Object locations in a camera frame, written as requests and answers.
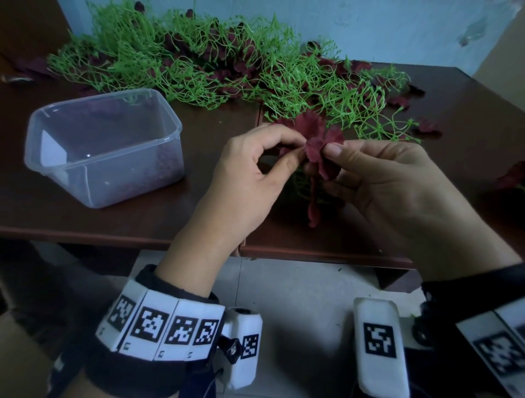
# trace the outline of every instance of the container rim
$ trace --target container rim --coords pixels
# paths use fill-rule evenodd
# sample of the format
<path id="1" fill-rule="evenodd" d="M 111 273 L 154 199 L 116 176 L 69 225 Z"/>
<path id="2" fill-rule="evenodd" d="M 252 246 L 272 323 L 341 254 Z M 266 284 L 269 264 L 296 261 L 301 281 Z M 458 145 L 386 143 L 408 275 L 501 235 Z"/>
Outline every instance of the container rim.
<path id="1" fill-rule="evenodd" d="M 150 140 L 147 143 L 135 144 L 135 145 L 129 146 L 127 148 L 119 149 L 117 151 L 101 153 L 99 155 L 95 155 L 95 156 L 90 157 L 88 159 L 79 160 L 77 162 L 72 162 L 72 163 L 61 164 L 61 165 L 58 165 L 58 166 L 42 166 L 42 165 L 34 163 L 29 158 L 29 154 L 31 152 L 31 149 L 33 149 L 33 148 L 31 148 L 32 144 L 29 143 L 29 132 L 32 130 L 32 127 L 34 127 L 34 125 L 36 123 L 35 118 L 36 118 L 36 113 L 37 112 L 43 111 L 46 108 L 62 105 L 64 103 L 89 101 L 90 99 L 95 98 L 95 97 L 116 97 L 118 95 L 121 95 L 124 92 L 125 93 L 133 93 L 135 91 L 140 91 L 140 92 L 145 92 L 146 91 L 146 92 L 151 93 L 152 96 L 158 97 L 160 105 L 164 107 L 164 109 L 169 114 L 170 118 L 177 125 L 177 129 L 175 131 L 173 131 L 172 133 L 170 133 L 169 135 L 163 137 L 163 138 L 157 138 L 157 139 L 154 139 L 154 140 Z M 74 98 L 74 99 L 71 99 L 71 100 L 65 100 L 65 101 L 60 101 L 60 102 L 53 102 L 53 103 L 50 103 L 48 105 L 45 105 L 43 107 L 38 108 L 29 117 L 29 123 L 28 123 L 28 126 L 27 126 L 27 132 L 26 132 L 26 142 L 25 142 L 25 145 L 24 145 L 24 163 L 26 164 L 28 169 L 36 171 L 36 172 L 39 172 L 39 173 L 41 173 L 43 175 L 47 175 L 47 174 L 50 174 L 50 173 L 54 173 L 56 171 L 63 171 L 63 170 L 71 169 L 73 167 L 77 167 L 77 166 L 83 166 L 83 165 L 87 165 L 87 164 L 90 164 L 90 163 L 93 163 L 93 162 L 97 162 L 97 161 L 101 161 L 101 160 L 105 160 L 105 159 L 109 159 L 109 158 L 115 158 L 117 156 L 121 156 L 121 155 L 125 155 L 125 154 L 128 154 L 128 153 L 132 153 L 132 152 L 135 152 L 135 151 L 140 150 L 140 149 L 145 149 L 145 148 L 149 148 L 151 146 L 158 145 L 161 142 L 168 142 L 168 141 L 173 140 L 176 137 L 180 137 L 181 132 L 182 132 L 182 122 L 179 119 L 179 117 L 177 116 L 177 114 L 175 113 L 175 111 L 173 110 L 173 108 L 170 106 L 170 103 L 157 90 L 154 90 L 154 89 L 151 89 L 151 88 L 136 88 L 136 89 L 131 89 L 131 90 L 120 90 L 120 91 L 115 91 L 115 92 L 110 92 L 110 93 L 103 93 L 103 94 L 99 94 L 99 95 L 96 95 L 96 96 L 90 96 L 90 97 L 84 97 L 84 98 Z"/>

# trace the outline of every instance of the black sleeve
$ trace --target black sleeve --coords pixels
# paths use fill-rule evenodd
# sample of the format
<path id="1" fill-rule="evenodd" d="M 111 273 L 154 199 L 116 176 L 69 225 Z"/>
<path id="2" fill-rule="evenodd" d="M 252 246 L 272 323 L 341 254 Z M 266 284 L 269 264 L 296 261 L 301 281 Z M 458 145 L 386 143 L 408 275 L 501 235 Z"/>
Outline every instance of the black sleeve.
<path id="1" fill-rule="evenodd" d="M 463 335 L 456 323 L 518 300 L 525 294 L 525 264 L 450 281 L 425 282 L 427 301 L 415 321 L 435 348 L 441 366 L 449 370 L 450 385 L 461 383 L 476 392 L 508 396 Z"/>

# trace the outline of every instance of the blue wall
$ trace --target blue wall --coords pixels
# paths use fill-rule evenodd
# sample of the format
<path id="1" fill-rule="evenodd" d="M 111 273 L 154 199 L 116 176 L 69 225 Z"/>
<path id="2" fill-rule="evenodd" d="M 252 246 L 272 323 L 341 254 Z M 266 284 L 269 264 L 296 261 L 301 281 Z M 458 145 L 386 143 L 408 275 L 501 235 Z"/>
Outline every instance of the blue wall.
<path id="1" fill-rule="evenodd" d="M 193 8 L 218 18 L 274 13 L 304 40 L 335 40 L 351 59 L 456 66 L 473 75 L 521 0 L 151 0 L 156 14 Z M 91 32 L 85 0 L 58 0 L 75 34 Z M 107 4 L 109 0 L 94 0 Z M 470 37 L 467 45 L 461 38 Z"/>

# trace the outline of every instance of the table surface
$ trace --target table surface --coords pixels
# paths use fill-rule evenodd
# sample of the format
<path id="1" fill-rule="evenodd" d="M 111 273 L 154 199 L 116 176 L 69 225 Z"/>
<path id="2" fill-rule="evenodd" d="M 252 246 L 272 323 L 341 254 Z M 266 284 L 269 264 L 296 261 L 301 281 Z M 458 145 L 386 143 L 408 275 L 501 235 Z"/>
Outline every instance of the table surface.
<path id="1" fill-rule="evenodd" d="M 426 91 L 407 117 L 437 121 L 439 140 L 423 146 L 449 178 L 479 207 L 489 223 L 520 253 L 525 230 L 481 201 L 493 181 L 525 159 L 525 113 L 455 68 L 400 65 Z M 260 120 L 256 103 L 235 101 L 214 111 L 174 103 L 181 119 L 186 177 L 169 187 L 103 209 L 89 209 L 58 185 L 23 165 L 27 121 L 48 103 L 74 98 L 63 81 L 34 86 L 0 86 L 3 137 L 0 146 L 0 236 L 65 243 L 166 249 L 207 189 L 229 137 Z M 381 231 L 347 206 L 308 227 L 307 203 L 282 195 L 269 217 L 240 247 L 247 257 L 329 261 L 412 268 Z"/>
<path id="2" fill-rule="evenodd" d="M 90 209 L 23 164 L 30 114 L 43 105 L 75 97 L 73 87 L 65 81 L 0 85 L 0 236 L 167 249 L 208 188 L 226 141 L 253 128 L 260 110 L 259 104 L 244 101 L 213 111 L 174 102 L 183 124 L 185 178 L 107 208 Z"/>
<path id="3" fill-rule="evenodd" d="M 423 147 L 489 224 L 525 254 L 523 225 L 481 199 L 481 193 L 493 189 L 497 177 L 525 159 L 525 113 L 457 68 L 397 67 L 426 91 L 423 98 L 411 100 L 403 118 L 424 117 L 438 123 L 443 136 L 423 141 Z M 306 208 L 306 201 L 291 201 L 283 195 L 240 247 L 241 255 L 413 268 L 351 206 L 325 214 L 315 229 L 307 226 Z"/>

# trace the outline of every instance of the plastic container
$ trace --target plastic container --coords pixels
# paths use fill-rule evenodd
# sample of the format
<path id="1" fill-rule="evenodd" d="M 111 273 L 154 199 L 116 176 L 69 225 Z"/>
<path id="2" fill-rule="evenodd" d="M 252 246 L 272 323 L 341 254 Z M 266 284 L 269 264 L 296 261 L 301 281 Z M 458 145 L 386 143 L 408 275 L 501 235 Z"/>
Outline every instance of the plastic container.
<path id="1" fill-rule="evenodd" d="M 181 131 L 151 89 L 58 102 L 31 115 L 24 160 L 84 205 L 101 208 L 180 180 Z"/>

